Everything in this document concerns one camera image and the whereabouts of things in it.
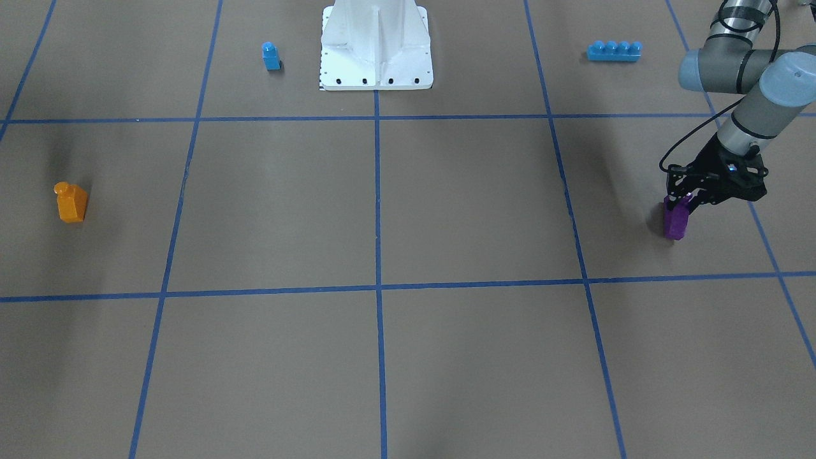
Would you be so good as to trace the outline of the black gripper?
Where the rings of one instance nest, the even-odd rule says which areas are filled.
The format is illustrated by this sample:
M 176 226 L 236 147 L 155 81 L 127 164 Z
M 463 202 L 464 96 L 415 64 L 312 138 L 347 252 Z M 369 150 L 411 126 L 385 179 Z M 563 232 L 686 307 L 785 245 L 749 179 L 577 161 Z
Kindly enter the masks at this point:
M 699 205 L 717 205 L 726 200 L 757 201 L 767 195 L 760 148 L 750 145 L 744 155 L 731 153 L 720 142 L 708 142 L 696 159 L 686 166 L 667 167 L 666 210 L 693 212 Z

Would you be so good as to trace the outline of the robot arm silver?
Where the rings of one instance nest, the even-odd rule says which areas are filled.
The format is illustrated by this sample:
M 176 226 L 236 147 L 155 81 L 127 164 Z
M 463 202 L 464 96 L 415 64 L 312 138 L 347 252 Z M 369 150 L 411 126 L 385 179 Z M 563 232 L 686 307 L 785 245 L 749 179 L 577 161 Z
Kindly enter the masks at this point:
M 775 1 L 724 1 L 703 46 L 684 57 L 678 73 L 683 88 L 739 100 L 727 108 L 729 118 L 695 160 L 660 166 L 667 174 L 668 214 L 690 215 L 703 204 L 764 197 L 763 149 L 814 102 L 814 45 L 756 49 L 755 39 L 769 18 L 780 29 Z

